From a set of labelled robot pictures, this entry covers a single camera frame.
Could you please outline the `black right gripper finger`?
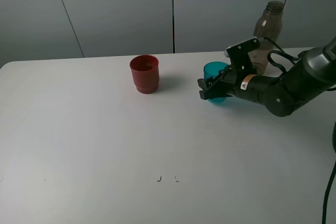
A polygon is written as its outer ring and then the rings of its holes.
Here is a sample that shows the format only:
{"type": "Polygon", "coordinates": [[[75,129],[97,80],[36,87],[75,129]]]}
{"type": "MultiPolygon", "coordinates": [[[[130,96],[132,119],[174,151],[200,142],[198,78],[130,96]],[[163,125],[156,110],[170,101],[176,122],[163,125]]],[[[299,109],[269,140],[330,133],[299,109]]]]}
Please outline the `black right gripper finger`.
{"type": "Polygon", "coordinates": [[[198,86],[202,90],[209,89],[210,87],[229,90],[231,84],[227,79],[227,75],[232,72],[232,67],[225,67],[223,70],[218,72],[216,77],[201,78],[197,80],[198,86]]]}

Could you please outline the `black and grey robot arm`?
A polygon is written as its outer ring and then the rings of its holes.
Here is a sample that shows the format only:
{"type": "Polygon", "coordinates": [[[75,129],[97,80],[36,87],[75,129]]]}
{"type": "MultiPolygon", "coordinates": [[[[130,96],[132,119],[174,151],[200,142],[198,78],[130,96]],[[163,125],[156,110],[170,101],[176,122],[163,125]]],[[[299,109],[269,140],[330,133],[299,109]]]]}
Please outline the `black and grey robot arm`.
{"type": "Polygon", "coordinates": [[[229,46],[225,55],[230,65],[216,77],[198,79],[203,100],[237,97],[267,108],[278,117],[291,115],[325,91],[335,90],[335,40],[324,47],[302,51],[297,57],[280,47],[267,55],[268,62],[282,73],[278,77],[258,75],[249,53],[263,38],[252,37],[229,46]]]}

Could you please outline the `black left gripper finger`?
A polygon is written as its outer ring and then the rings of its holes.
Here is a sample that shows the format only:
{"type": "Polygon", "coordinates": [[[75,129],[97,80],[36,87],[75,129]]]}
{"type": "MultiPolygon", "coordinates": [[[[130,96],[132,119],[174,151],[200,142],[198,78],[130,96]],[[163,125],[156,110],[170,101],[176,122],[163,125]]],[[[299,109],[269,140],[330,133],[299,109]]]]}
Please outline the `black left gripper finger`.
{"type": "Polygon", "coordinates": [[[199,81],[201,91],[199,96],[202,100],[213,100],[219,98],[231,97],[223,88],[223,85],[218,81],[199,81]]]}

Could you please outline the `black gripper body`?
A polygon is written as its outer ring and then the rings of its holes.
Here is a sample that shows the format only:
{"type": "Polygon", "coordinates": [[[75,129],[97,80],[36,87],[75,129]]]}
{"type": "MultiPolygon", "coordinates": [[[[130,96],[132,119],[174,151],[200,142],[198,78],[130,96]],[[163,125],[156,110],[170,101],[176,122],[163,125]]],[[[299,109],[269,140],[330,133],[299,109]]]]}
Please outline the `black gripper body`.
{"type": "Polygon", "coordinates": [[[223,76],[220,78],[221,97],[236,97],[253,103],[265,103],[263,95],[267,88],[273,83],[273,77],[248,74],[238,78],[231,66],[220,71],[223,76]]]}

